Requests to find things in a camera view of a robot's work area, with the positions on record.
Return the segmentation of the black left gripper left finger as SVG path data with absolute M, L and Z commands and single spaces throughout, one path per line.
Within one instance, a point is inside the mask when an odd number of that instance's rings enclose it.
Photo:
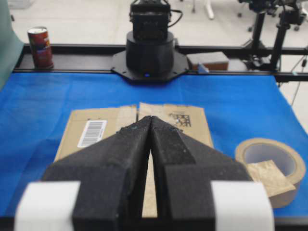
M 118 231 L 144 190 L 151 117 L 52 163 L 27 185 L 16 231 Z

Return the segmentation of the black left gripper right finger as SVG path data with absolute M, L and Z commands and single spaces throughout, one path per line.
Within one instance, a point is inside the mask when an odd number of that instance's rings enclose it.
M 157 227 L 164 231 L 272 231 L 261 183 L 243 164 L 151 118 Z

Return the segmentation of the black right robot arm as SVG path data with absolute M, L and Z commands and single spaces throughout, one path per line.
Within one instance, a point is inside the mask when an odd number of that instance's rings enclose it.
M 126 48 L 113 55 L 111 70 L 135 82 L 167 82 L 187 73 L 186 56 L 175 49 L 174 10 L 166 0 L 135 0 L 130 4 L 133 29 Z

